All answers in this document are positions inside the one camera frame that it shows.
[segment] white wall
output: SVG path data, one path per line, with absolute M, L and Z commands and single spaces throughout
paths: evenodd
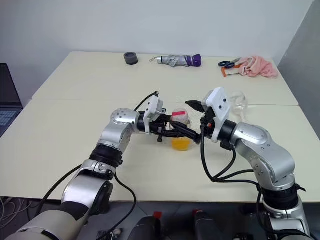
M 70 51 L 262 55 L 279 63 L 313 0 L 0 0 L 0 62 L 23 102 Z

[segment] laptop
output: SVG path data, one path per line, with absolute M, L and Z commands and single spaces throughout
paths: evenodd
M 8 65 L 0 63 L 0 138 L 23 110 Z

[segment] white table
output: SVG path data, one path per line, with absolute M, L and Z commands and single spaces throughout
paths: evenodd
M 184 103 L 223 86 L 228 94 L 244 92 L 252 105 L 298 105 L 280 74 L 276 79 L 223 77 L 218 63 L 232 57 L 202 57 L 201 67 L 172 68 L 149 62 L 155 56 L 138 54 L 138 64 L 127 65 L 123 53 L 71 52 L 32 98 L 137 103 L 158 90 L 164 101 Z
M 134 106 L 124 101 L 31 100 L 0 139 L 0 196 L 42 198 L 60 177 L 89 157 L 112 111 Z M 168 113 L 185 107 L 192 127 L 199 129 L 201 113 L 185 104 L 164 102 L 164 106 Z M 233 115 L 230 119 L 238 121 Z M 315 182 L 320 141 L 300 107 L 251 105 L 247 120 L 269 130 L 273 139 L 292 154 L 296 181 L 307 189 L 299 192 L 303 201 L 320 202 L 320 184 Z M 207 141 L 205 151 L 212 174 L 230 161 L 231 152 L 219 144 Z M 256 201 L 253 185 L 209 182 L 200 148 L 195 144 L 188 151 L 176 151 L 169 139 L 158 143 L 153 135 L 133 135 L 123 160 L 118 176 L 135 191 L 139 201 Z M 247 161 L 238 155 L 231 170 L 248 168 Z M 252 173 L 241 178 L 255 179 Z M 60 199 L 67 182 L 50 198 Z M 111 200 L 132 200 L 130 193 L 113 182 Z

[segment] pink cloth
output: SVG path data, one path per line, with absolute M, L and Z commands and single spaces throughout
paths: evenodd
M 266 61 L 262 56 L 242 57 L 237 64 L 241 64 L 239 74 L 255 77 L 261 75 L 267 78 L 275 78 L 278 71 L 274 69 L 271 62 Z

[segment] laptop keyboard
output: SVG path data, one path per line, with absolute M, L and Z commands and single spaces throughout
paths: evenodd
M 15 115 L 16 111 L 0 111 L 0 126 L 5 126 Z

